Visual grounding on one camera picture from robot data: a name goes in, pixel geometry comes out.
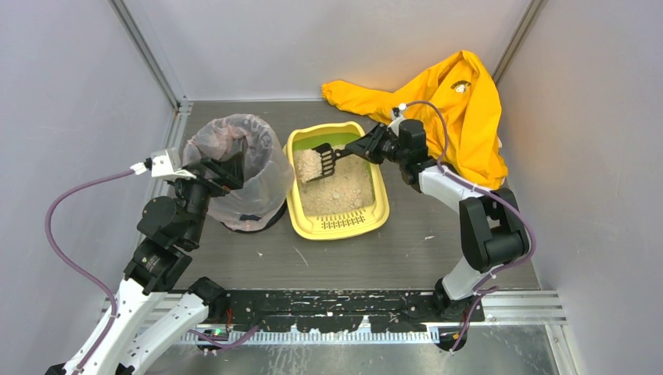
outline gray floor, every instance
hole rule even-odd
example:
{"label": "gray floor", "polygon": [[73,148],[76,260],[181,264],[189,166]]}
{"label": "gray floor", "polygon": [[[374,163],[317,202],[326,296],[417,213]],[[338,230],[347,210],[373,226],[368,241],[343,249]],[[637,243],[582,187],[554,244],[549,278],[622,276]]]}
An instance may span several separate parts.
{"label": "gray floor", "polygon": [[[320,123],[352,120],[365,130],[375,125],[325,102],[197,102],[184,139],[210,120],[233,113],[262,117],[281,145],[293,130]],[[380,229],[346,240],[308,241],[295,233],[287,213],[259,234],[236,234],[207,220],[201,247],[192,253],[194,260],[177,287],[208,276],[225,288],[432,288],[461,258],[458,216],[406,186],[393,164],[381,168],[391,213]],[[539,287],[530,264],[500,273],[495,284]]]}

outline yellow litter box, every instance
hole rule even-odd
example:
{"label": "yellow litter box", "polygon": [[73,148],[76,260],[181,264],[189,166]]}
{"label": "yellow litter box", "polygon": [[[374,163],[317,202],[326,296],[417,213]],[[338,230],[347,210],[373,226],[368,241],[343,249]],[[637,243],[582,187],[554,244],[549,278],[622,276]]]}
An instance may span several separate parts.
{"label": "yellow litter box", "polygon": [[[316,147],[323,143],[344,145],[364,135],[358,123],[325,123],[307,129],[295,130],[285,145],[285,155],[294,167],[295,151]],[[377,229],[389,217],[389,200],[380,168],[367,163],[375,201],[373,204],[353,211],[332,215],[306,216],[299,197],[300,182],[295,179],[288,193],[288,211],[295,231],[309,240],[338,240],[364,234]]]}

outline jacket logo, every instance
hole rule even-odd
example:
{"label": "jacket logo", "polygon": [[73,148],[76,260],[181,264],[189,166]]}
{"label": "jacket logo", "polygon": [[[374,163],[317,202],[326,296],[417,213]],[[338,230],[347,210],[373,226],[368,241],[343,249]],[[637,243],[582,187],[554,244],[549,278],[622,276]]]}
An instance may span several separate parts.
{"label": "jacket logo", "polygon": [[459,80],[455,84],[451,85],[451,89],[463,94],[471,85],[472,83],[467,82],[466,80]]}

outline metal frame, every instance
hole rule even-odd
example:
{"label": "metal frame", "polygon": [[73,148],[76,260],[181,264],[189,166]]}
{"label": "metal frame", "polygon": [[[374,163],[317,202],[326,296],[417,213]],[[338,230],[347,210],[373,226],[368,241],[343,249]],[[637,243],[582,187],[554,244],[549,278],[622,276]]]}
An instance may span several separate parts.
{"label": "metal frame", "polygon": [[560,374],[580,374],[573,358],[572,345],[569,344],[568,326],[546,326],[546,332]]}
{"label": "metal frame", "polygon": [[[189,101],[186,101],[180,105],[177,113],[175,113],[175,117],[173,118],[173,122],[170,125],[170,129],[168,130],[166,144],[163,146],[163,148],[180,148],[182,138],[184,137],[186,123],[189,115],[191,115],[192,106],[193,103]],[[150,198],[168,195],[170,186],[168,183],[166,183],[166,181],[152,178],[151,184],[152,186],[150,188],[149,195]]]}
{"label": "metal frame", "polygon": [[149,19],[140,2],[135,0],[108,0],[127,30],[129,37],[141,54],[149,71],[159,84],[173,108],[187,105],[188,100],[170,67],[168,58],[161,48],[151,27],[138,28],[138,23],[149,25]]}
{"label": "metal frame", "polygon": [[495,84],[499,84],[502,80],[502,77],[504,77],[504,73],[506,73],[509,65],[511,64],[511,60],[513,60],[516,53],[518,53],[518,49],[527,37],[527,33],[530,29],[532,29],[532,25],[534,25],[536,18],[539,16],[539,13],[541,13],[543,6],[547,2],[548,0],[532,0],[529,3],[525,13],[520,20],[520,23],[518,24],[518,27],[516,27],[513,37],[511,37],[511,41],[509,42],[507,49],[504,50],[504,54],[502,54],[500,62],[497,63],[495,73],[493,73],[493,80],[495,81]]}

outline white connector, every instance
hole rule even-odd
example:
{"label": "white connector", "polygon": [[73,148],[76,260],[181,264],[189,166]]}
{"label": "white connector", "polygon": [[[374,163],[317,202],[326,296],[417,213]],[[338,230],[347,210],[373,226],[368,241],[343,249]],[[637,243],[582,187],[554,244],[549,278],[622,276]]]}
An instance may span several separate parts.
{"label": "white connector", "polygon": [[405,103],[400,103],[398,105],[398,116],[396,115],[396,111],[392,111],[392,122],[389,124],[389,129],[391,129],[395,135],[398,135],[398,126],[403,120],[405,120],[403,113],[406,109],[407,105]]}
{"label": "white connector", "polygon": [[152,153],[152,177],[172,181],[177,178],[195,179],[195,174],[182,169],[177,148],[168,148]]}
{"label": "white connector", "polygon": [[143,173],[147,172],[147,167],[145,166],[145,163],[143,163],[143,162],[137,162],[133,166],[131,166],[130,168],[131,168],[131,170],[134,171],[134,173],[136,173],[136,175],[143,174]]}

